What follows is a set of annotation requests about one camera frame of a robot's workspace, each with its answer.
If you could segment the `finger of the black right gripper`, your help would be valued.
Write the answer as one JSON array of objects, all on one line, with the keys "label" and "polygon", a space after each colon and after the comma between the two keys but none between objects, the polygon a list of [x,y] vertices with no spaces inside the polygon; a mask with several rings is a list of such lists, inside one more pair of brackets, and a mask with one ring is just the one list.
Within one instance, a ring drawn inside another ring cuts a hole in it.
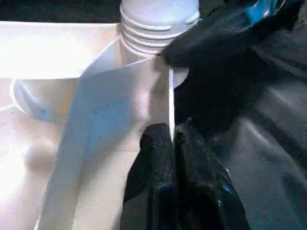
[{"label": "finger of the black right gripper", "polygon": [[240,53],[273,31],[286,0],[229,0],[179,35],[163,51],[172,67],[190,67]]}]

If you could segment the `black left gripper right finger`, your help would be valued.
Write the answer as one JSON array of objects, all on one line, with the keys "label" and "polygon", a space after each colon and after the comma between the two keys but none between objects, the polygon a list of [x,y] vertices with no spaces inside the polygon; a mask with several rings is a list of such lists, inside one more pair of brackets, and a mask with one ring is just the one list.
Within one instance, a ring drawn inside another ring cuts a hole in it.
[{"label": "black left gripper right finger", "polygon": [[189,120],[175,129],[175,159],[181,229],[250,229],[227,169]]}]

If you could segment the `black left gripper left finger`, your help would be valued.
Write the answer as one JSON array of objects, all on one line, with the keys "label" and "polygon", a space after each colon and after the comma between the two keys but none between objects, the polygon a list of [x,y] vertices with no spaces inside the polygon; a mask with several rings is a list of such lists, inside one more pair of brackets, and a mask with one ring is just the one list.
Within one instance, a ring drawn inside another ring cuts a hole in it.
[{"label": "black left gripper left finger", "polygon": [[122,230],[176,230],[175,152],[165,123],[149,125],[126,180]]}]

